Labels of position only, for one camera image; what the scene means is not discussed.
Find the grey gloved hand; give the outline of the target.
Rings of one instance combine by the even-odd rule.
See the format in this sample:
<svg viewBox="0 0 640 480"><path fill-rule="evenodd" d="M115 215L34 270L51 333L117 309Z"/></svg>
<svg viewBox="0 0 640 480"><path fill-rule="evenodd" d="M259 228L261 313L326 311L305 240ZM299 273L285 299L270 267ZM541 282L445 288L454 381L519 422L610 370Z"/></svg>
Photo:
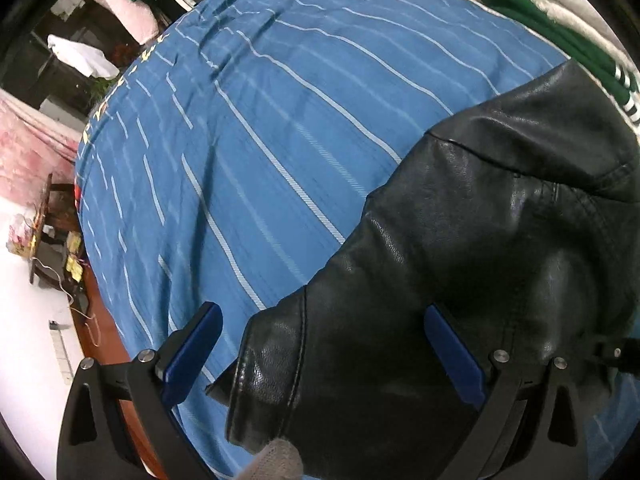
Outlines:
<svg viewBox="0 0 640 480"><path fill-rule="evenodd" d="M297 448L284 439L269 442L240 471L235 480L302 480L303 461Z"/></svg>

